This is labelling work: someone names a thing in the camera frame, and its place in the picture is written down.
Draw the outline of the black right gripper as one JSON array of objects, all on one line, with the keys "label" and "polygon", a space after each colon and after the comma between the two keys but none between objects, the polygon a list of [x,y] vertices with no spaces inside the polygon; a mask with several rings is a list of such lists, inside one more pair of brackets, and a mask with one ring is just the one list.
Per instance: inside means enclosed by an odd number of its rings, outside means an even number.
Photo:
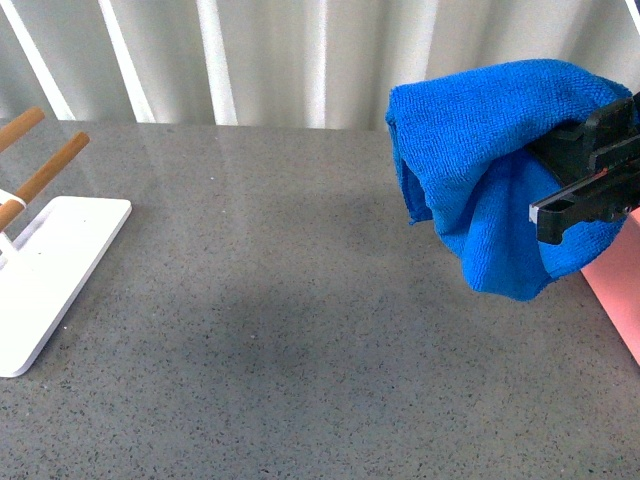
[{"label": "black right gripper", "polygon": [[526,150],[560,185],[529,207],[538,241],[559,245],[580,222],[612,223],[639,208],[637,94],[556,126]]}]

